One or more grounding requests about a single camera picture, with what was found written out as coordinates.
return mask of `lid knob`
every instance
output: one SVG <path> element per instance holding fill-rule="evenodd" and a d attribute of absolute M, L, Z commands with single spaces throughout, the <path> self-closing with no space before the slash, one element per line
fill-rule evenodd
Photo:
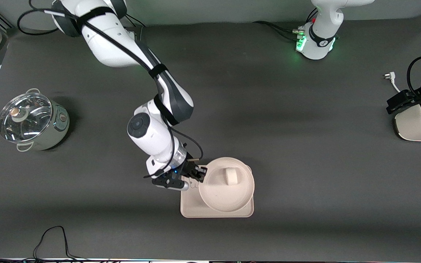
<path fill-rule="evenodd" d="M 19 113 L 20 113 L 19 108 L 12 108 L 12 109 L 9 111 L 9 114 L 10 114 L 12 117 L 16 117 L 17 115 L 19 115 Z"/>

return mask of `velcro strap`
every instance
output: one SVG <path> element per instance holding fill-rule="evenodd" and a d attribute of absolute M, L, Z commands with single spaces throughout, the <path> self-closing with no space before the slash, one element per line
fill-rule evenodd
<path fill-rule="evenodd" d="M 79 28 L 82 28 L 82 26 L 89 20 L 99 15 L 105 15 L 106 13 L 115 13 L 110 7 L 97 7 L 87 14 L 77 18 L 77 26 Z"/>
<path fill-rule="evenodd" d="M 149 75 L 152 78 L 155 78 L 156 76 L 158 76 L 160 73 L 164 72 L 165 70 L 168 70 L 167 67 L 163 64 L 159 64 L 155 67 L 153 67 L 150 71 L 149 71 Z"/>
<path fill-rule="evenodd" d="M 177 120 L 175 120 L 175 117 L 173 117 L 172 113 L 168 110 L 168 108 L 165 107 L 165 105 L 163 105 L 162 101 L 160 101 L 160 97 L 158 94 L 155 95 L 153 101 L 155 103 L 155 106 L 157 106 L 157 108 L 159 109 L 160 113 L 162 113 L 162 115 L 172 126 L 175 126 L 179 123 L 177 122 Z"/>

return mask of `glass lid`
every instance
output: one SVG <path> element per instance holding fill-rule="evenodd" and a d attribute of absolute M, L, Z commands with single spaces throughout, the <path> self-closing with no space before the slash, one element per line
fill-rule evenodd
<path fill-rule="evenodd" d="M 0 113 L 0 134 L 18 143 L 37 137 L 52 117 L 50 100 L 40 93 L 25 93 L 11 100 Z"/>

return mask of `lid handle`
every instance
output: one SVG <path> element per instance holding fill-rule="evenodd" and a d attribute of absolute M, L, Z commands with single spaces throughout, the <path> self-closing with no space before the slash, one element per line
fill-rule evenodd
<path fill-rule="evenodd" d="M 34 92 L 33 90 L 36 90 L 36 93 L 40 93 L 40 90 L 38 88 L 31 88 L 28 91 L 26 91 L 25 93 L 30 93 L 30 92 Z"/>
<path fill-rule="evenodd" d="M 237 168 L 225 169 L 225 177 L 227 179 L 227 185 L 238 184 Z"/>
<path fill-rule="evenodd" d="M 28 143 L 18 143 L 17 144 L 17 151 L 23 153 L 26 152 L 28 150 L 30 150 L 32 148 L 32 146 L 34 145 L 34 142 L 28 142 Z"/>

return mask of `green led light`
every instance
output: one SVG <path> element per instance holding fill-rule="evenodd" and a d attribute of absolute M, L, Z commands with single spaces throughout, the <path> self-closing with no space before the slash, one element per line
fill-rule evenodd
<path fill-rule="evenodd" d="M 329 51 L 331 51 L 331 50 L 332 50 L 332 48 L 334 47 L 334 42 L 335 42 L 335 37 L 334 37 L 334 39 L 332 40 L 332 44 L 331 44 L 331 47 L 329 48 Z"/>
<path fill-rule="evenodd" d="M 301 51 L 301 50 L 303 50 L 303 48 L 304 48 L 304 44 L 306 43 L 306 36 L 303 36 L 303 37 L 299 40 L 299 42 L 301 42 L 301 43 L 298 43 L 298 44 L 297 44 L 297 50 L 298 50 L 298 51 Z"/>

